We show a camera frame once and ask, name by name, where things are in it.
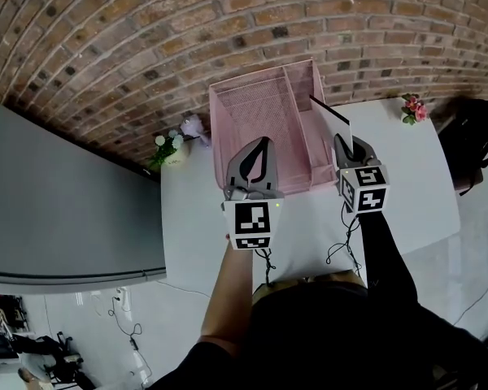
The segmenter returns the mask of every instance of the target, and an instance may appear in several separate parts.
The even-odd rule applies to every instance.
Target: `artificial flower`
[[[416,104],[416,102],[415,102],[415,101],[414,101],[414,102],[412,102],[412,100],[411,100],[411,101],[407,101],[407,102],[405,102],[405,107],[410,108],[410,111],[416,111],[416,110],[417,110],[417,104]]]
[[[162,146],[162,145],[164,145],[164,142],[165,142],[165,141],[166,141],[166,140],[165,140],[164,136],[157,136],[157,137],[155,138],[155,144],[156,144],[157,146]]]
[[[416,121],[426,120],[428,113],[429,112],[427,111],[426,107],[423,104],[418,105],[416,109]]]
[[[182,136],[180,134],[177,134],[172,141],[173,148],[178,150],[181,147],[183,141],[184,139],[182,138]]]

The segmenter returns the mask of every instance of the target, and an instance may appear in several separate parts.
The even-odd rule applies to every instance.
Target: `black cable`
[[[211,296],[207,295],[206,293],[197,292],[195,290],[188,290],[188,289],[178,288],[177,286],[172,286],[171,284],[168,284],[168,283],[159,282],[158,280],[156,280],[155,282],[156,283],[159,283],[159,284],[162,284],[164,286],[168,286],[169,288],[172,288],[172,289],[181,290],[182,292],[194,293],[196,295],[203,295],[203,296],[207,297],[208,299],[211,298]]]
[[[462,314],[457,318],[457,320],[453,323],[453,325],[457,325],[457,323],[464,317],[469,310],[471,310],[486,294],[488,293],[488,287],[486,288],[485,292],[477,299],[472,305],[470,305]]]
[[[336,244],[333,244],[331,245],[328,250],[327,250],[327,258],[325,259],[325,262],[327,264],[331,264],[331,257],[334,256],[338,251],[340,251],[341,249],[343,249],[345,247],[346,251],[349,253],[349,256],[351,257],[352,259],[352,262],[354,264],[354,267],[355,267],[355,273],[356,275],[360,278],[361,278],[361,274],[359,273],[360,269],[362,268],[362,265],[358,263],[358,260],[356,260],[356,256],[355,254],[352,252],[352,248],[350,246],[350,241],[351,241],[351,235],[354,231],[356,231],[358,228],[359,228],[359,221],[358,221],[358,225],[356,225],[356,227],[353,228],[353,225],[355,223],[355,221],[358,219],[358,216],[355,216],[351,223],[349,225],[345,224],[345,221],[343,219],[343,211],[345,210],[345,202],[343,202],[343,206],[342,206],[342,224],[347,228],[347,233],[346,233],[346,241],[345,243],[336,243]],[[332,253],[331,253],[331,250],[335,247],[338,247],[337,249],[335,249]]]
[[[269,256],[271,256],[271,249],[268,249],[268,251],[266,251],[266,249],[262,249],[262,251],[264,254],[260,254],[259,251],[255,249],[255,254],[266,261],[266,285],[271,286],[269,283],[269,272],[271,269],[276,270],[277,268],[271,264],[271,260],[269,259]]]
[[[150,368],[150,365],[146,361],[146,359],[143,357],[143,354],[139,351],[139,348],[137,347],[137,343],[135,339],[133,338],[134,335],[142,335],[143,333],[143,327],[140,323],[134,323],[133,325],[133,330],[131,333],[126,332],[120,325],[120,321],[117,318],[117,313],[115,312],[115,302],[114,301],[119,301],[120,299],[118,297],[112,297],[112,309],[108,310],[107,313],[109,316],[113,316],[115,319],[115,323],[117,323],[117,327],[120,329],[121,332],[123,332],[129,339],[130,339],[130,344],[133,347],[133,350],[139,354],[141,359],[145,362],[146,368],[148,368],[148,371],[150,374],[145,378],[145,380],[141,383],[141,389],[144,390],[145,388],[145,383],[148,381],[148,379],[154,374],[152,369]]]
[[[118,320],[117,318],[117,314],[115,312],[115,305],[114,305],[114,301],[118,301],[119,298],[118,297],[112,297],[112,309],[109,309],[108,310],[108,316],[113,316],[114,319],[115,319],[115,323],[117,323],[117,326],[118,328],[120,329],[121,332],[123,332],[126,336],[128,336],[129,338],[132,338],[134,335],[142,335],[143,333],[143,328],[141,326],[140,323],[134,323],[133,325],[133,330],[132,330],[132,333],[129,334],[128,332],[126,332],[120,325],[120,321]]]
[[[43,295],[43,300],[45,301],[46,303],[46,317],[47,317],[47,326],[49,327],[49,333],[50,333],[50,337],[52,339],[54,339],[54,336],[52,335],[52,330],[50,329],[50,322],[49,322],[49,311],[47,310],[47,298],[46,298],[46,295]]]

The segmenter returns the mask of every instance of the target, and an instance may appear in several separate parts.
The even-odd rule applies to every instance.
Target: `white card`
[[[353,153],[351,122],[312,95],[309,97],[311,99],[312,110],[322,116],[331,132],[331,137],[333,138],[330,141],[331,144],[334,145],[334,137],[339,134],[347,144],[349,150]]]

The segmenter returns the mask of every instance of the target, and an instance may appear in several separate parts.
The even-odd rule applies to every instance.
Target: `green leaves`
[[[157,152],[150,158],[148,163],[148,167],[153,169],[155,167],[160,167],[164,163],[164,159],[166,159],[171,154],[177,152],[177,149],[172,145],[173,139],[169,136],[166,137],[166,141],[164,145],[160,146]]]
[[[403,122],[405,124],[410,124],[411,126],[413,126],[414,124],[416,124],[416,117],[414,115],[408,115],[403,119]]]
[[[410,94],[410,93],[408,93],[408,94],[404,94],[404,95],[401,96],[401,98],[403,100],[405,100],[405,101],[410,101],[410,99],[412,97],[416,98],[416,100],[419,100],[420,99],[419,94]]]

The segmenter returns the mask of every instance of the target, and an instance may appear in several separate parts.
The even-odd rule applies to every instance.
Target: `small potted plant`
[[[420,100],[418,94],[405,94],[402,96],[405,100],[405,106],[401,107],[401,111],[405,113],[403,122],[413,126],[416,123],[425,121],[428,118],[427,111],[423,100]]]
[[[178,165],[183,163],[190,154],[184,138],[176,130],[170,130],[168,135],[155,138],[157,150],[150,158],[150,169],[163,164]]]

